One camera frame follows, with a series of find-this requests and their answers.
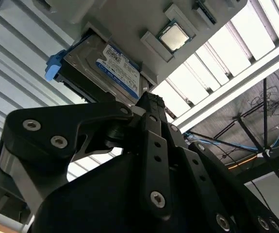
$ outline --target hard drive label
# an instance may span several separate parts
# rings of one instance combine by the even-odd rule
[[[118,50],[107,45],[103,51],[106,61],[96,60],[96,65],[132,97],[139,99],[139,71]]]

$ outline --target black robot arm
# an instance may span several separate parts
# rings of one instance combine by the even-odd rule
[[[70,162],[123,148],[68,182]],[[131,109],[90,103],[9,114],[0,186],[25,200],[32,233],[277,233],[279,220],[199,142],[168,123],[145,93]]]

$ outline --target barcode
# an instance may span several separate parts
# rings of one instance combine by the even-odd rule
[[[106,54],[109,55],[112,59],[114,59],[117,63],[120,63],[121,56],[113,48],[109,48],[106,51]]]

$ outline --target screw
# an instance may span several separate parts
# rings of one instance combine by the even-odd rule
[[[41,129],[41,124],[36,120],[28,119],[23,121],[23,127],[28,131],[38,131]]]
[[[66,138],[57,135],[51,138],[51,144],[59,149],[63,149],[67,146],[68,142]]]
[[[269,230],[269,225],[266,223],[266,221],[262,218],[262,217],[258,217],[258,222],[260,223],[260,225],[265,229],[265,230]]]
[[[165,199],[163,195],[157,191],[153,191],[150,194],[150,199],[152,203],[158,208],[164,208],[165,206]]]
[[[205,147],[203,147],[201,144],[198,144],[197,146],[200,148],[200,150],[205,150]]]
[[[177,128],[175,125],[171,125],[170,128],[171,128],[173,131],[175,131],[175,132],[178,131],[178,128]]]
[[[279,232],[279,225],[272,218],[270,218],[270,223]]]
[[[125,114],[129,113],[129,111],[127,109],[125,109],[125,108],[120,108],[120,110],[121,110],[121,112],[123,112]]]
[[[230,231],[230,225],[229,222],[226,220],[225,217],[223,217],[221,214],[216,215],[216,221],[218,225],[225,231],[229,232]]]
[[[149,118],[153,121],[158,121],[157,118],[155,118],[154,116],[150,115]]]

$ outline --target ceiling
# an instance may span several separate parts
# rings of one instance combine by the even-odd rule
[[[268,144],[271,145],[279,136],[279,70],[269,75],[267,78],[267,98],[268,98]],[[216,136],[222,129],[233,121],[233,117],[240,116],[247,112],[257,103],[263,100],[263,82],[259,82],[243,94],[236,97],[234,100],[211,114],[202,122],[194,126],[191,131],[206,135],[209,137]],[[258,142],[263,146],[263,107],[256,112],[250,114],[243,119],[243,122],[252,132]],[[224,133],[219,140],[237,143],[251,148],[255,148],[255,145],[249,139],[247,134],[236,123],[230,130]],[[220,148],[208,143],[206,146],[221,159],[221,155],[224,151],[232,151],[234,148],[218,144]],[[243,150],[232,152],[230,155],[234,160],[241,160],[253,153]],[[224,158],[222,161],[225,164],[232,163],[230,158]]]
[[[61,83],[44,79],[49,56],[72,43],[73,39],[37,10],[32,0],[4,1],[0,7],[0,136],[6,115],[15,109],[84,103]],[[222,117],[237,113],[236,108],[224,109],[224,105],[231,105],[233,99],[277,69],[279,0],[251,0],[153,93],[164,98],[172,113],[168,120],[182,132],[202,122],[195,127],[200,132],[200,125],[207,122],[211,131],[202,133],[210,134],[225,124]],[[214,112],[220,119],[216,125],[207,118]],[[228,137],[249,145],[242,135],[232,138],[229,133]],[[117,148],[71,163],[68,179],[120,153]]]

